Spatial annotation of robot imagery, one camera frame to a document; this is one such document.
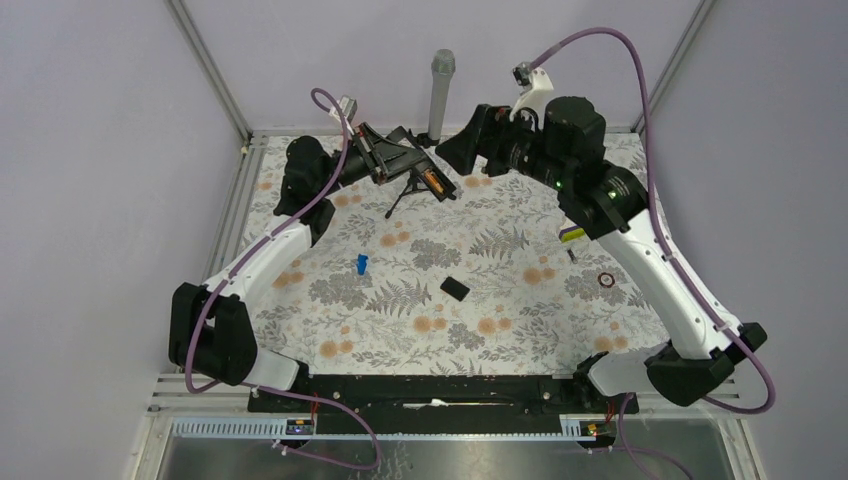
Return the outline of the black remote control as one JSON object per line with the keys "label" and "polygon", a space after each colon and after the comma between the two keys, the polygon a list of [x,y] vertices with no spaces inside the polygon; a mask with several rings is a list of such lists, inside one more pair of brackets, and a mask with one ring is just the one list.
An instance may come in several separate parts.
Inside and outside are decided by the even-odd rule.
{"label": "black remote control", "polygon": [[433,159],[427,157],[416,163],[411,169],[412,177],[423,185],[439,202],[456,200],[456,185],[438,167]]}

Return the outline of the black battery cover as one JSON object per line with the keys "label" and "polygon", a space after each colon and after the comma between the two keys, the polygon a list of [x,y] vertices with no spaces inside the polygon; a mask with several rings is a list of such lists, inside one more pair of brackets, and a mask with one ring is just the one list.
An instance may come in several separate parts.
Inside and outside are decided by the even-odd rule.
{"label": "black battery cover", "polygon": [[459,302],[462,302],[470,293],[470,288],[467,285],[451,276],[442,281],[440,290]]}

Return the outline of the orange battery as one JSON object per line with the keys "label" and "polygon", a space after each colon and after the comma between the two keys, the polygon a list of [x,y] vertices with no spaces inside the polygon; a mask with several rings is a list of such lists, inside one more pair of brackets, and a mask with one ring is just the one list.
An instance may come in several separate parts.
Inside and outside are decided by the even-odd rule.
{"label": "orange battery", "polygon": [[427,170],[423,173],[423,177],[429,187],[439,194],[443,193],[443,186],[438,178],[438,176],[431,170]]}

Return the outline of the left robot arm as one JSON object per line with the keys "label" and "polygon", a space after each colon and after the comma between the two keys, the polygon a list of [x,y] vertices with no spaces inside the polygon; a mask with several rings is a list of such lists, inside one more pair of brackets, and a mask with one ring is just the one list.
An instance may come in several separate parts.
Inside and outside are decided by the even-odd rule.
{"label": "left robot arm", "polygon": [[259,346],[251,306],[329,228],[335,213],[330,194],[365,178],[382,185],[435,170],[430,156],[402,128],[382,136],[362,123],[346,131],[341,150],[332,153],[312,136],[292,140],[279,202],[264,233],[202,284],[184,283],[174,292],[170,362],[213,383],[270,387],[285,410],[304,407],[311,387],[298,376],[299,363]]}

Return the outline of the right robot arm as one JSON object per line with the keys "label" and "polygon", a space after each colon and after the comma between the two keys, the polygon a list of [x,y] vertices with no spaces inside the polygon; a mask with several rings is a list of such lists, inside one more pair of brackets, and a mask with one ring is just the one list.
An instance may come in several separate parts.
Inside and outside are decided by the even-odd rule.
{"label": "right robot arm", "polygon": [[653,390],[687,407],[709,400],[767,338],[756,322],[729,313],[674,250],[653,219],[649,195],[630,170],[605,159],[606,122],[582,97],[557,97],[532,120],[481,104],[436,149],[457,173],[478,159],[489,176],[523,174],[556,192],[560,209],[616,259],[668,332],[667,342],[627,355],[598,354],[579,366],[575,402],[597,412],[613,396]]}

